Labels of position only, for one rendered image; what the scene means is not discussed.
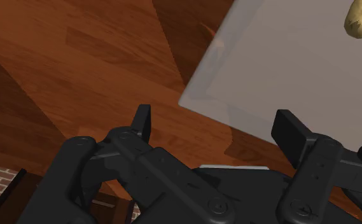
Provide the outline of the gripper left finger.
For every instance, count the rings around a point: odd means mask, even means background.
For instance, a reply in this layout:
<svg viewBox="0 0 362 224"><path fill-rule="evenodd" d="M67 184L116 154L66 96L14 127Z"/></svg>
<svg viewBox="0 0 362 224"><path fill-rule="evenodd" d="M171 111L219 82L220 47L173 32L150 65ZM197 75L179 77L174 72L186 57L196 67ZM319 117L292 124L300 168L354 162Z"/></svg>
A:
<svg viewBox="0 0 362 224"><path fill-rule="evenodd" d="M117 180L137 202L134 224L235 224L233 204L167 150L149 144L151 107L97 142L67 139L17 224L98 224L90 205L105 181Z"/></svg>

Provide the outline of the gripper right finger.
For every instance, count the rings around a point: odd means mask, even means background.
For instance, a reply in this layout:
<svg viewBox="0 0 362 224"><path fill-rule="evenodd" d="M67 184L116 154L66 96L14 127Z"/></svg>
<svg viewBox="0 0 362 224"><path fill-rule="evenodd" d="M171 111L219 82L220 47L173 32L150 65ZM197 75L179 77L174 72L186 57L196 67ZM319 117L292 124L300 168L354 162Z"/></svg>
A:
<svg viewBox="0 0 362 224"><path fill-rule="evenodd" d="M329 204L334 186L362 211L362 147L345 149L333 138L310 131L291 111L275 114L271 136L296 170L281 197L280 224L359 224L359 220Z"/></svg>

